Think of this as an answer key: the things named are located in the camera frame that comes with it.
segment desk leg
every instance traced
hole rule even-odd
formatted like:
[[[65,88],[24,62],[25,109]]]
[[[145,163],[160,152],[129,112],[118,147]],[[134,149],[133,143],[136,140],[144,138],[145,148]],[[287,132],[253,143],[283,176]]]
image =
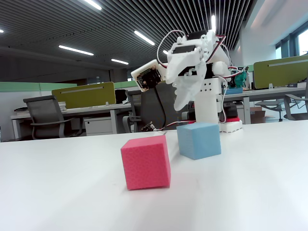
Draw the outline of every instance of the desk leg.
[[[244,116],[245,116],[245,124],[251,124],[250,121],[250,103],[249,103],[249,97],[243,98],[244,103]]]
[[[117,117],[119,110],[110,110],[112,134],[117,134]]]
[[[21,138],[20,123],[23,121],[23,119],[12,119],[15,139]]]

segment chair leg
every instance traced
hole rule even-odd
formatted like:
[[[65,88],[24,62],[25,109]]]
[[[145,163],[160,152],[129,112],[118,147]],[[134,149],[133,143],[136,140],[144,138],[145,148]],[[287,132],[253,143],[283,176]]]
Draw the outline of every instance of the chair leg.
[[[281,119],[281,112],[279,112],[279,122],[282,122],[282,119]]]

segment foam cube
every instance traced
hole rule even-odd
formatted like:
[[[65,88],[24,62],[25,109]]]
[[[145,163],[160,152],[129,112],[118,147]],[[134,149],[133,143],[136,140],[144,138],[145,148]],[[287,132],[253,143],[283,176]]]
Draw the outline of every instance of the foam cube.
[[[129,140],[122,148],[127,189],[168,187],[170,162],[165,136]]]
[[[177,131],[181,155],[197,160],[221,154],[218,124],[187,124]]]

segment pink foam cube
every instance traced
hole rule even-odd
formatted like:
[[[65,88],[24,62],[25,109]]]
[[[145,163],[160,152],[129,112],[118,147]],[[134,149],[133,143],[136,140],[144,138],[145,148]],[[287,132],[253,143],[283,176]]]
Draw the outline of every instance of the pink foam cube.
[[[122,148],[127,189],[170,185],[170,162],[165,136],[129,140]]]

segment blue foam cube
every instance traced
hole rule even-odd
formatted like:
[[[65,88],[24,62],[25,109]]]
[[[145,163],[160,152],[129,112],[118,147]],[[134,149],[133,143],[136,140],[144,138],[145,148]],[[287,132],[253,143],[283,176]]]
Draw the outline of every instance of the blue foam cube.
[[[180,154],[193,160],[221,154],[219,125],[194,123],[177,126]]]

